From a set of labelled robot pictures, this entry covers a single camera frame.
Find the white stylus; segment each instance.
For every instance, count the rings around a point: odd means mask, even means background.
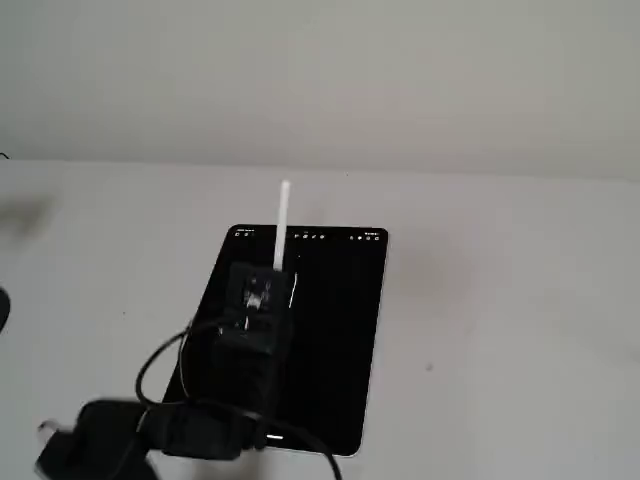
[[[291,182],[283,180],[280,186],[280,208],[278,209],[278,225],[276,226],[276,246],[273,251],[273,269],[282,270],[284,258],[284,241],[287,237],[287,209],[289,208],[289,189]]]

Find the tablet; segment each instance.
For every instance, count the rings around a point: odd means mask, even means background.
[[[273,263],[275,233],[273,225],[229,230],[194,322],[215,316],[232,263]],[[381,228],[287,227],[284,270],[297,274],[294,334],[276,419],[305,428],[336,455],[354,455],[362,439],[387,239]],[[206,353],[195,355],[200,359],[185,361],[189,385],[200,385],[199,395],[215,394],[215,386],[207,383]],[[165,401],[183,398],[176,365]],[[275,428],[267,444],[310,451]]]

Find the white table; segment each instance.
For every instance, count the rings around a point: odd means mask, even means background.
[[[34,477],[35,428],[133,396],[194,312],[228,227],[391,235],[353,479],[635,479],[640,472],[640,185],[622,182],[0,162],[0,470]],[[23,216],[24,229],[9,220]],[[145,389],[159,398],[175,362]],[[153,455],[164,480],[329,479],[318,456]]]

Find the black cable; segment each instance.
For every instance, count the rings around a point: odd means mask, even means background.
[[[136,377],[136,388],[135,388],[136,389],[136,397],[138,397],[138,400],[140,401],[140,403],[142,403],[145,407],[147,407],[149,409],[150,408],[154,408],[154,407],[159,407],[159,406],[162,406],[162,405],[184,405],[184,404],[186,404],[187,402],[184,401],[184,400],[183,401],[178,401],[178,402],[156,402],[154,400],[151,400],[142,391],[142,381],[144,380],[144,376],[146,375],[147,370],[149,370],[149,367],[151,367],[153,362],[155,362],[157,360],[157,358],[167,348],[169,348],[171,345],[173,345],[178,340],[181,340],[182,338],[184,338],[187,334],[196,335],[198,333],[204,332],[205,330],[209,330],[211,328],[218,328],[218,327],[219,327],[219,323],[218,322],[204,322],[204,323],[201,323],[199,325],[190,325],[189,327],[185,328],[184,330],[182,330],[179,333],[176,333],[171,338],[166,340],[162,345],[160,345],[151,354],[151,356],[147,359],[147,361],[144,362],[144,364],[142,365],[142,368],[138,372],[138,376]],[[311,447],[312,449],[317,450],[318,452],[322,453],[322,455],[324,455],[327,458],[327,460],[329,461],[329,465],[331,465],[331,470],[333,471],[333,476],[334,476],[335,480],[342,480],[342,473],[340,472],[340,467],[338,466],[338,463],[336,462],[336,459],[333,457],[333,454],[331,453],[331,450],[329,450],[329,447],[327,447],[322,440],[320,440],[315,435],[312,435],[311,433],[306,431],[304,428],[294,427],[293,425],[290,425],[290,424],[288,424],[286,422],[281,422],[279,420],[275,420],[275,419],[272,419],[272,418],[267,418],[267,417],[264,417],[263,415],[261,415],[261,414],[259,414],[257,412],[252,412],[250,410],[245,410],[243,408],[236,407],[234,405],[229,405],[229,404],[226,404],[226,403],[223,403],[223,402],[218,402],[218,401],[213,400],[213,399],[206,399],[206,400],[195,399],[194,403],[201,404],[201,405],[210,405],[210,406],[215,406],[215,407],[218,407],[218,408],[222,408],[222,409],[224,409],[224,410],[226,410],[228,412],[231,412],[231,413],[233,413],[235,415],[243,416],[243,417],[249,418],[251,420],[266,422],[271,426],[274,426],[276,428],[279,428],[280,430],[284,430],[284,431],[287,431],[287,432],[295,435],[300,440],[302,440],[304,443],[306,443],[309,447]]]

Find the white surface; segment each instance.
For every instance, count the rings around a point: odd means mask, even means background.
[[[640,179],[640,2],[3,0],[13,158]]]
[[[292,224],[391,235],[347,479],[637,478],[640,185],[0,162],[0,283],[14,305],[0,335],[3,478],[33,478],[43,419],[133,395],[143,360],[194,312],[227,228],[273,218],[285,176]],[[47,202],[30,229],[6,221],[8,204],[33,219]],[[152,369],[150,395],[174,363]],[[165,480],[330,478],[321,458],[281,451],[154,459]]]

